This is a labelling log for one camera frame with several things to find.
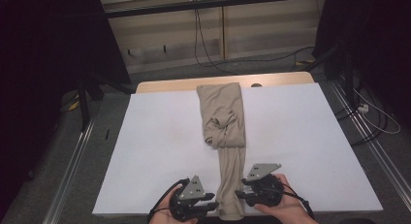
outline left hand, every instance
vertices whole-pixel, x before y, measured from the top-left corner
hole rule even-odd
[[[185,222],[180,222],[178,220],[175,220],[172,216],[172,213],[169,210],[169,205],[170,205],[170,198],[172,197],[173,193],[175,192],[175,190],[177,190],[178,188],[180,188],[181,185],[176,186],[175,188],[172,189],[172,191],[170,191],[169,194],[167,194],[167,196],[163,199],[163,201],[161,201],[160,205],[158,205],[158,207],[156,208],[156,210],[158,209],[162,209],[165,208],[163,210],[159,210],[157,211],[154,216],[151,218],[151,221],[149,224],[196,224],[199,220],[197,218],[193,218],[190,220],[187,220]]]

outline human hand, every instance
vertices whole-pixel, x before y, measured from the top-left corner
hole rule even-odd
[[[283,184],[290,186],[287,178],[282,174],[275,175]],[[284,186],[284,192],[294,192],[287,186]],[[267,207],[261,204],[254,206],[256,210],[262,213],[272,215],[278,218],[283,224],[314,224],[314,221],[303,208],[300,201],[296,198],[283,195],[281,202],[276,207]]]
[[[175,188],[172,189],[172,191],[167,194],[167,196],[161,201],[161,203],[158,205],[158,207],[155,210],[158,210],[154,213],[153,217],[151,218],[151,221],[149,224],[196,224],[199,220],[197,218],[193,218],[190,220],[187,220],[185,222],[180,222],[178,220],[175,220],[172,216],[172,213],[170,212],[170,198],[172,197],[173,193],[175,190],[180,188],[181,185],[176,186]]]

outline carpeted floor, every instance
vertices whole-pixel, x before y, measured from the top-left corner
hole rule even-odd
[[[311,59],[309,53],[310,50],[302,51],[298,54],[298,60]],[[196,64],[156,72],[137,73],[131,75],[131,79],[134,84],[138,84],[146,80],[174,80],[301,70],[301,66],[295,66],[295,58],[293,56],[282,60],[268,60],[287,54],[280,53],[245,58],[248,61],[219,64],[219,69],[202,67]],[[256,59],[264,59],[265,61],[254,61]],[[312,75],[315,81],[320,83],[332,110],[335,113],[341,111],[344,107],[334,94],[331,83],[323,76],[322,69],[314,70]],[[102,102],[90,101],[90,105],[99,106],[100,108],[95,115],[92,134],[80,158],[79,168],[70,187],[68,197],[65,200],[61,215],[58,217],[58,223],[145,223],[144,217],[102,218],[91,214],[130,98],[128,95],[115,92],[109,88],[105,89],[105,91],[105,98]],[[372,93],[367,97],[370,96],[373,97],[375,103],[379,104]],[[336,118],[344,117],[345,115],[346,112],[341,112],[336,115]],[[377,120],[376,115],[370,118],[373,121]],[[357,142],[362,138],[350,117],[342,118],[339,123],[350,143]],[[3,224],[42,223],[44,221],[53,196],[73,155],[74,147],[80,135],[80,125],[81,116],[79,109],[61,114],[59,125],[50,141],[47,154],[44,155],[43,160],[35,170],[34,179],[23,184],[20,193],[4,218]],[[388,128],[394,129],[395,126],[390,123]],[[392,158],[404,178],[410,181],[410,129],[402,126],[399,134],[382,134],[378,141]],[[367,217],[378,224],[411,223],[410,210],[398,196],[392,183],[370,151],[369,146],[361,144],[354,146],[353,150],[364,167],[364,171],[380,199],[384,211],[316,213],[317,220],[320,223],[337,224],[342,219],[348,217]],[[275,223],[275,220],[270,218],[251,218],[238,223],[255,223],[256,221],[259,223]],[[207,222],[216,223],[216,220],[208,219]]]

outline white cable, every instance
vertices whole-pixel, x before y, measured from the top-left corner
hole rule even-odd
[[[401,131],[401,126],[399,126],[399,124],[398,124],[390,115],[388,115],[388,114],[385,113],[384,111],[378,109],[376,106],[374,106],[374,105],[371,104],[369,101],[367,101],[367,100],[360,94],[360,92],[358,92],[356,89],[354,89],[354,91],[357,93],[357,95],[359,95],[364,101],[366,101],[366,102],[367,102],[369,105],[371,105],[374,109],[376,109],[376,110],[379,111],[379,112],[382,112],[382,113],[383,113],[384,115],[386,115],[389,119],[391,119],[391,120],[396,124],[396,126],[398,126],[398,130],[395,131],[395,132],[390,132],[390,131],[381,129],[381,128],[379,128],[378,126],[374,125],[371,121],[369,121],[369,120],[365,117],[364,112],[362,112],[363,118],[364,118],[370,125],[374,126],[374,127],[377,128],[378,130],[381,130],[382,132],[387,133],[387,134],[397,134],[397,133],[399,133],[399,131]]]

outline folded cloth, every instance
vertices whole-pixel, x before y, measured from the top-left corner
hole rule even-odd
[[[215,200],[222,220],[240,220],[244,211],[235,190],[242,189],[245,125],[239,83],[199,85],[197,93],[205,142],[217,147],[221,183]]]

